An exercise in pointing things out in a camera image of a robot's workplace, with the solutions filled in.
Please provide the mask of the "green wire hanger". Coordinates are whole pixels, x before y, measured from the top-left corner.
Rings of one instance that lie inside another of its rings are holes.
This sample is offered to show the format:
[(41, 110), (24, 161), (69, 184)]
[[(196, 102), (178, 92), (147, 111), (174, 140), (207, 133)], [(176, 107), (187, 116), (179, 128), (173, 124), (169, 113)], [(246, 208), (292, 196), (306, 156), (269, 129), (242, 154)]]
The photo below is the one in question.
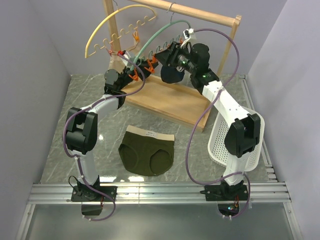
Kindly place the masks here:
[[(140, 56), (143, 54), (146, 48), (167, 28), (170, 28), (171, 26), (179, 23), (186, 23), (188, 28), (187, 30), (191, 29), (191, 24), (184, 19), (172, 21), (172, 17), (174, 13), (181, 14), (184, 16), (189, 16), (192, 17), (193, 10), (190, 7), (178, 4), (176, 2), (169, 2), (165, 0), (130, 0), (131, 2), (135, 2), (141, 5), (149, 6), (149, 7), (154, 7), (162, 10), (166, 10), (166, 12), (172, 12), (172, 16), (170, 18), (170, 22), (166, 25), (164, 25), (162, 28), (160, 28), (158, 31), (156, 31), (149, 39), (148, 41), (144, 44), (144, 46), (141, 48), (141, 50), (135, 55), (135, 58), (133, 60), (133, 63), (136, 64), (137, 61), (140, 59)], [(174, 41), (178, 41), (183, 43), (184, 40), (188, 39), (187, 37), (184, 36), (184, 33), (180, 33), (179, 35), (176, 36), (176, 38), (171, 38), (170, 41), (165, 41), (163, 46), (158, 45), (155, 51), (150, 51), (147, 57), (150, 57), (151, 54), (155, 54), (160, 52), (160, 50), (164, 50), (165, 47), (169, 47), (169, 44), (172, 44)]]

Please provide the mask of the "olive green underwear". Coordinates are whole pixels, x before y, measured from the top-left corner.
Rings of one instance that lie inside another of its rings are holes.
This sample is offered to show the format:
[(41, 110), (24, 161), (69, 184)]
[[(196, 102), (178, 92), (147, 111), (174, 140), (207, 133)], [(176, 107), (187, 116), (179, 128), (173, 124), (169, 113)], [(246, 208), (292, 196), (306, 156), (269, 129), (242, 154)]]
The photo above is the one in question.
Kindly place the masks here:
[(118, 148), (124, 168), (133, 174), (153, 177), (174, 163), (175, 136), (128, 125)]

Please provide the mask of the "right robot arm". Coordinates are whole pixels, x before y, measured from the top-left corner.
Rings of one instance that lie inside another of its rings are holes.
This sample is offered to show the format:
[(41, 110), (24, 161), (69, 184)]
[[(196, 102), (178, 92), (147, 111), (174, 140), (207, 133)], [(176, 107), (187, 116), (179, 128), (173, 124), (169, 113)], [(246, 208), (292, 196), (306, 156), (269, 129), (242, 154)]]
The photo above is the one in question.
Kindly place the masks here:
[(248, 200), (249, 187), (244, 173), (259, 162), (265, 121), (256, 111), (242, 107), (226, 90), (224, 83), (209, 67), (209, 47), (196, 43), (187, 48), (173, 42), (154, 56), (162, 66), (190, 73), (193, 87), (218, 111), (207, 145), (210, 158), (225, 166), (218, 185), (204, 183), (207, 201)]

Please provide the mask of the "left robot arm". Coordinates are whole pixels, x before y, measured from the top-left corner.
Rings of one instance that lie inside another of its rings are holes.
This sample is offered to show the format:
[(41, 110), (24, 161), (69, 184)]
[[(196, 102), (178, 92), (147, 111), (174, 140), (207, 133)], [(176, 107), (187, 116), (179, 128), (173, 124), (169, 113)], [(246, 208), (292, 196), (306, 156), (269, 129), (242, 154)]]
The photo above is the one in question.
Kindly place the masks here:
[(107, 114), (118, 110), (125, 103), (128, 93), (123, 89), (132, 81), (146, 82), (158, 66), (155, 58), (138, 59), (133, 64), (129, 57), (122, 58), (125, 64), (122, 72), (109, 69), (104, 74), (104, 93), (97, 101), (68, 110), (62, 133), (62, 142), (68, 157), (75, 159), (78, 176), (73, 187), (73, 202), (114, 202), (117, 189), (100, 184), (96, 170), (93, 149), (98, 140), (98, 123)]

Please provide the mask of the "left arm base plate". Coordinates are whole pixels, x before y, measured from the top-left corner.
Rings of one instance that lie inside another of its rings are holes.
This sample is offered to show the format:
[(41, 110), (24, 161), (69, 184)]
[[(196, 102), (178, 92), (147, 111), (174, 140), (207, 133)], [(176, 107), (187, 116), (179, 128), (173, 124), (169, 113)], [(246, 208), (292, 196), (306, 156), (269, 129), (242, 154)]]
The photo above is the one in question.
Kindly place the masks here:
[(71, 194), (72, 202), (111, 202), (111, 200), (106, 197), (109, 196), (113, 200), (117, 196), (117, 186), (98, 186), (96, 189), (99, 191), (89, 189), (86, 185), (81, 184), (80, 187), (75, 186)]

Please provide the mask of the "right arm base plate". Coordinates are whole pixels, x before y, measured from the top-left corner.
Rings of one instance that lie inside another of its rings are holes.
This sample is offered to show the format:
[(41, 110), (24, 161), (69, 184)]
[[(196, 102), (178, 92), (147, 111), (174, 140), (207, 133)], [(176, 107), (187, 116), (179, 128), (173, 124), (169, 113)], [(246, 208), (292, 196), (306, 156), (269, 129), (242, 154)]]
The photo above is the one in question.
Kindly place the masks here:
[(205, 185), (200, 194), (205, 195), (207, 202), (246, 201), (250, 191), (246, 185)]

